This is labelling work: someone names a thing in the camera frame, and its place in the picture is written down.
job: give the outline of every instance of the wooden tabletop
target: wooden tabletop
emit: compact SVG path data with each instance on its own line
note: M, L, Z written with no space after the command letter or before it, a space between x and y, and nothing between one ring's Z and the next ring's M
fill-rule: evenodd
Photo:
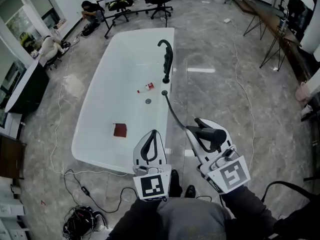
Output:
M244 0L261 18L264 24L268 27L268 29L276 36L283 38L291 43L294 43L297 46L301 46L299 40L296 36L291 32L290 29L286 29L285 35L280 35L278 33L278 25L280 22L280 18L275 15L271 10L267 10L255 4L255 2L251 0Z

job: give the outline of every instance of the gray tile floor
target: gray tile floor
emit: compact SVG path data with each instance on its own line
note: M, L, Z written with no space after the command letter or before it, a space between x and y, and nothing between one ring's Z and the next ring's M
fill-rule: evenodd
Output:
M231 23L223 23L225 18L230 18L237 26L234 40L240 60L238 79L248 92L255 117L255 155L250 170L252 180L248 186L258 197L263 195L267 184L275 180L289 181L310 190L311 184L304 184L303 177L311 174L311 130L308 123L300 122L302 107L295 99L298 82L287 59L280 72L272 70L278 63L277 58L259 68L272 42L271 33L267 30L259 40L259 31L255 29L243 37L252 16L242 13L233 4L215 4L212 0L173 0L170 5L174 11L168 24L175 28L177 68L173 109L181 121L195 125L194 118L199 117L224 126L238 152L250 163L252 117L246 94L235 80L237 59L231 39L235 27ZM132 9L145 7L144 1L140 0ZM91 36L81 38L73 51L62 57L57 69L48 72L50 82L42 102L38 110L26 118L21 135L21 140L27 143L21 200L25 205L26 223L34 239L61 239L64 217L75 205L65 189L63 175L53 171L50 161L56 141L55 128L60 120L59 91L66 73L60 99L62 119L57 130L58 146L52 156L54 168L59 172L67 169L75 172L101 171L102 168L77 161L72 156L71 144L78 116L91 79L112 36L128 30L165 26L159 16L154 20L149 17L150 14L142 12L138 16L132 14L128 23L117 20L109 40L104 39L107 27L101 24ZM85 24L81 22L75 28L69 37L70 42ZM213 69L215 72L188 72L188 68ZM217 193L196 171L198 160L185 156L185 149L190 149L190 146L176 125L171 138L174 144L168 161L179 171L183 188L193 184L198 195L210 195L217 201ZM134 186L132 175L119 177L106 172L87 172L78 174L77 178L90 190L96 202L108 211L118 206L123 187ZM72 175L66 176L66 184L78 203L95 208ZM126 189L119 211L106 216L111 228L134 200L133 192ZM288 215L305 202L299 194L281 186L270 189L266 199L275 217Z

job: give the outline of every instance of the brown cabinet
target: brown cabinet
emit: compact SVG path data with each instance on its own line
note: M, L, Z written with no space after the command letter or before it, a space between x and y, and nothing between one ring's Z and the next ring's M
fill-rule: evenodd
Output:
M0 135L0 176L19 179L23 163L24 144L13 138Z

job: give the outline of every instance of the white pants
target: white pants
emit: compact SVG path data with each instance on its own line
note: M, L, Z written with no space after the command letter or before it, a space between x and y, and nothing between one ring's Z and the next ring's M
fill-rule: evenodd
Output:
M47 54L45 54L43 57L46 61L51 60L54 56L56 56L57 52L60 51L61 53L64 53L64 49L61 48L60 44L54 42L52 50L50 50Z

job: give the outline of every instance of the black hair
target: black hair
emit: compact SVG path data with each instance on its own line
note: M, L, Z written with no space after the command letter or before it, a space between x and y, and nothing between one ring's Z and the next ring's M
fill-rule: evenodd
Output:
M92 4L91 2L89 2L89 1L86 0L86 1L83 1L83 2L82 2L81 7L83 8L83 7L85 7L85 6L91 6L91 4Z

